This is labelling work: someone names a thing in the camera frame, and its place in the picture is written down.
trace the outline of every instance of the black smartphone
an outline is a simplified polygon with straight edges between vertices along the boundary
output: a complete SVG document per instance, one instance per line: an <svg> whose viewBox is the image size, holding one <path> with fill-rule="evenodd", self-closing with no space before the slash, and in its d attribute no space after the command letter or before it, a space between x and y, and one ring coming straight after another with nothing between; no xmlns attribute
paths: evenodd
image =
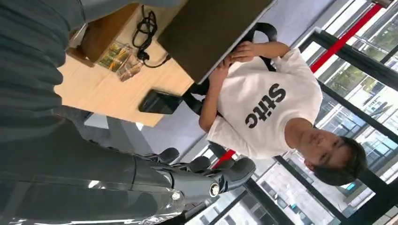
<svg viewBox="0 0 398 225"><path fill-rule="evenodd" d="M180 96L150 90L138 106L138 110L143 113L173 114L182 101Z"/></svg>

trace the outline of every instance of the black device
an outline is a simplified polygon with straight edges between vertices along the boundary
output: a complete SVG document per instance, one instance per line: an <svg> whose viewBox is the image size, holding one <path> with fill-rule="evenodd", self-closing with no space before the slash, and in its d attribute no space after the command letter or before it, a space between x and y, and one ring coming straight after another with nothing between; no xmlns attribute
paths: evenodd
<svg viewBox="0 0 398 225"><path fill-rule="evenodd" d="M158 90L150 90L138 109L143 113L173 114L182 98Z"/></svg>
<svg viewBox="0 0 398 225"><path fill-rule="evenodd" d="M141 60L143 64L148 68L158 68L165 64L167 61L171 59L169 54L166 55L165 59L157 64L157 65L149 65L147 61L150 59L149 54L146 52L146 49L151 45L152 38L156 34L158 30L158 24L156 22L156 15L153 11L149 11L148 16L145 15L144 5L141 6L141 14L142 14L142 21L137 24L136 32L134 33L132 44L134 47L138 49L137 51L137 59ZM146 34L146 39L143 43L137 44L136 38L139 33Z"/></svg>

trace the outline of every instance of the boy's hand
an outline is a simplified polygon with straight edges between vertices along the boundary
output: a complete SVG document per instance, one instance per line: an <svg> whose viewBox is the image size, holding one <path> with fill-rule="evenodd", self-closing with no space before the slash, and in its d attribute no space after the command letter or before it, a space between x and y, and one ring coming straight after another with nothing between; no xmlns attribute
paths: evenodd
<svg viewBox="0 0 398 225"><path fill-rule="evenodd" d="M255 56L259 56L257 53L256 44L245 41L238 45L235 51L231 54L233 62L250 62Z"/></svg>
<svg viewBox="0 0 398 225"><path fill-rule="evenodd" d="M209 81L210 86L221 87L225 78L228 76L228 69L230 67L231 56L228 55L218 66L217 68L210 74Z"/></svg>

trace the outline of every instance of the wooden desk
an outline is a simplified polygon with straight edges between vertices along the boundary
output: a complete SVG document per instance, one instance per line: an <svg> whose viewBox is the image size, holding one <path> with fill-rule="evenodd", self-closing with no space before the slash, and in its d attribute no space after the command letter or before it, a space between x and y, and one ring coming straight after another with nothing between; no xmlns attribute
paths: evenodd
<svg viewBox="0 0 398 225"><path fill-rule="evenodd" d="M145 7L146 12L151 9L156 14L159 27L157 35L166 28L183 5L176 8ZM136 24L142 18L141 10L138 9L117 41L131 43ZM156 64L164 59L166 52L155 40L156 38L147 52L151 56L150 61ZM193 80L173 59L160 68L142 67L140 73L125 82L121 82L115 73L99 65L90 68L69 56L65 65L59 70L64 75L64 81L55 88L55 91L62 97L63 105L122 120L140 122L152 127L163 115L138 111L138 105L147 92L154 88L182 95L193 83Z"/></svg>

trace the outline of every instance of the boy's arm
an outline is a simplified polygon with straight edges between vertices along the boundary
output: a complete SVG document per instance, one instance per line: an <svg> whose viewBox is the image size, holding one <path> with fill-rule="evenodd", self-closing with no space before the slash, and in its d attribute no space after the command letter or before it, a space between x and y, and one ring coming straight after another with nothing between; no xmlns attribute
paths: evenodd
<svg viewBox="0 0 398 225"><path fill-rule="evenodd" d="M262 56L268 59L283 57L290 51L290 48L281 42L267 42L254 44L250 41L245 41L236 47L236 50L231 54L232 61L249 62L255 56Z"/></svg>
<svg viewBox="0 0 398 225"><path fill-rule="evenodd" d="M222 83L228 75L228 69L231 64L231 57L228 56L223 62L210 74L210 87L207 91L205 101L202 106L199 118L199 126L206 133L210 131L215 118L217 117L217 102L221 92Z"/></svg>

